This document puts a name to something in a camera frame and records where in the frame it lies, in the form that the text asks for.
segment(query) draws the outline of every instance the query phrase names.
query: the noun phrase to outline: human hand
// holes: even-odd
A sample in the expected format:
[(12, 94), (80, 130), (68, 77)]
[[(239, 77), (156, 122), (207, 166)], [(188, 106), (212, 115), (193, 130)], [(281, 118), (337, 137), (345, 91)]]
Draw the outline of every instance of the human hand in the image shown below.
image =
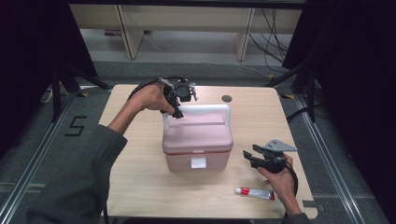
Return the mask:
[(145, 109), (164, 110), (169, 115), (175, 113), (175, 109), (169, 105), (163, 96), (163, 84), (154, 83), (135, 93), (121, 108), (117, 116), (108, 124), (108, 128), (125, 134), (134, 117)]
[[(292, 166), (293, 158), (287, 154), (284, 155), (287, 165)], [(257, 171), (267, 178), (262, 183), (264, 185), (271, 184), (279, 200), (285, 206), (288, 215), (291, 216), (301, 213), (300, 207), (294, 195), (294, 180), (288, 169), (284, 168), (283, 171), (278, 174), (272, 174), (262, 167), (257, 168)]]
[(169, 105), (163, 96), (164, 85), (162, 83), (153, 83), (135, 93), (129, 101), (138, 103), (139, 110), (164, 110), (169, 115), (175, 113), (175, 109)]

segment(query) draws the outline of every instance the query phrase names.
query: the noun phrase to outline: black cord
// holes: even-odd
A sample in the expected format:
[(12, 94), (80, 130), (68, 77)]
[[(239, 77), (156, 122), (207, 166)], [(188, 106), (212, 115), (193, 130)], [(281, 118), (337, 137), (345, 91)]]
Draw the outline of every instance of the black cord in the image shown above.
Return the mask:
[(279, 61), (280, 63), (283, 63), (282, 59), (279, 59), (278, 57), (276, 57), (275, 54), (271, 53), (270, 51), (268, 51), (267, 49), (264, 49), (259, 43), (257, 43), (257, 41), (253, 38), (253, 36), (251, 34), (249, 34), (251, 40), (253, 40), (253, 43), (257, 46), (258, 49), (262, 50), (263, 52), (265, 52), (266, 54), (269, 54), (271, 57), (273, 57), (274, 59), (276, 59), (277, 61)]
[(270, 28), (270, 31), (271, 31), (269, 39), (271, 39), (271, 35), (273, 35), (274, 39), (276, 40), (276, 43), (277, 43), (276, 47), (279, 48), (279, 49), (282, 49), (282, 47), (283, 47), (283, 48), (285, 48), (285, 50), (287, 50), (288, 48), (285, 45), (283, 45), (279, 41), (279, 39), (277, 38), (277, 33), (276, 33), (276, 9), (273, 8), (273, 25), (272, 26), (271, 26), (270, 22), (268, 21), (267, 17), (265, 16), (265, 13), (264, 13), (263, 9), (262, 9), (262, 15), (264, 16), (265, 21), (267, 22), (267, 25), (268, 25), (268, 27)]
[(308, 108), (307, 108), (307, 107), (304, 107), (304, 108), (299, 109), (299, 110), (297, 110), (296, 112), (292, 113), (291, 115), (289, 115), (289, 116), (287, 117), (288, 123), (290, 123), (292, 119), (294, 119), (295, 117), (297, 117), (297, 115), (299, 115), (299, 114), (301, 114), (301, 113), (304, 113), (304, 112), (306, 112), (307, 110), (308, 110)]
[(298, 178), (297, 178), (297, 174), (294, 172), (293, 167), (291, 166), (291, 164), (287, 161), (288, 165), (285, 165), (285, 168), (288, 169), (290, 171), (291, 176), (293, 177), (293, 181), (294, 181), (294, 196), (297, 196), (297, 191), (298, 191)]
[(107, 203), (105, 204), (105, 207), (103, 208), (103, 219), (105, 220), (105, 224), (108, 224)]

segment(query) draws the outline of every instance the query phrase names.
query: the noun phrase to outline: black cable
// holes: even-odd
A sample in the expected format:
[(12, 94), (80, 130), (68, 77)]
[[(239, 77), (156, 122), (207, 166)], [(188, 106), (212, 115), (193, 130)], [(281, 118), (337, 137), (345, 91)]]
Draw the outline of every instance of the black cable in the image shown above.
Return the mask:
[(274, 59), (276, 59), (277, 61), (279, 61), (280, 63), (283, 63), (283, 60), (279, 59), (278, 57), (276, 57), (275, 54), (271, 53), (270, 51), (268, 51), (267, 49), (264, 49), (259, 43), (257, 43), (257, 41), (253, 38), (253, 36), (251, 34), (250, 38), (251, 40), (253, 40), (254, 44), (256, 44), (257, 48), (259, 48), (260, 50), (264, 51), (265, 53), (269, 54), (271, 57), (273, 57)]
[[(314, 105), (314, 107), (320, 107), (320, 106), (321, 106), (321, 104)], [(308, 108), (307, 108), (307, 107), (304, 107), (304, 108), (299, 109), (299, 110), (297, 110), (296, 112), (292, 113), (291, 115), (289, 115), (289, 116), (287, 117), (288, 123), (290, 123), (292, 119), (294, 119), (295, 117), (297, 117), (297, 115), (299, 115), (299, 114), (301, 114), (301, 113), (304, 113), (304, 112), (306, 112), (307, 110), (308, 110)]]
[(105, 207), (103, 208), (103, 219), (105, 220), (105, 224), (108, 224), (107, 203), (105, 204)]
[(277, 43), (277, 47), (281, 48), (281, 46), (283, 48), (285, 48), (286, 50), (288, 49), (285, 45), (283, 45), (279, 39), (277, 38), (277, 33), (276, 33), (276, 23), (275, 23), (275, 19), (276, 19), (276, 9), (273, 8), (273, 25), (271, 26), (270, 22), (268, 21), (267, 17), (265, 16), (264, 10), (262, 9), (262, 15), (265, 18), (265, 21), (267, 22), (268, 28), (270, 28), (270, 36), (273, 35), (274, 39), (276, 40)]
[(260, 50), (262, 50), (262, 51), (264, 52), (264, 61), (265, 61), (265, 65), (266, 65), (269, 69), (271, 69), (272, 71), (274, 71), (274, 72), (285, 73), (285, 72), (278, 71), (278, 70), (272, 68), (272, 67), (268, 64), (268, 62), (267, 62), (267, 54), (269, 54), (269, 55), (270, 55), (271, 57), (273, 57), (274, 59), (278, 60), (280, 63), (283, 63), (283, 61), (282, 61), (281, 59), (279, 59), (278, 57), (276, 57), (275, 54), (269, 52), (267, 49), (264, 49), (262, 46), (260, 46), (260, 45), (256, 42), (256, 40), (253, 38), (253, 36), (252, 36), (251, 34), (249, 34), (249, 35), (250, 35), (250, 38), (253, 40), (254, 44), (256, 44), (257, 48), (259, 48)]
[(287, 161), (288, 165), (285, 165), (286, 169), (288, 169), (290, 171), (291, 177), (293, 177), (293, 181), (294, 181), (294, 196), (297, 196), (297, 191), (298, 191), (298, 178), (297, 178), (297, 174), (294, 172), (293, 167), (291, 166), (291, 164)]

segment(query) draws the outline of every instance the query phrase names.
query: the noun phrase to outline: red and white tube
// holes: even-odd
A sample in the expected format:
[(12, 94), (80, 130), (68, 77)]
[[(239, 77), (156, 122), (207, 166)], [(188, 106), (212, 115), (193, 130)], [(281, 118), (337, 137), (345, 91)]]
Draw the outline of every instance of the red and white tube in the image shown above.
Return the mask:
[(271, 189), (235, 188), (235, 193), (271, 201), (275, 199), (274, 191)]

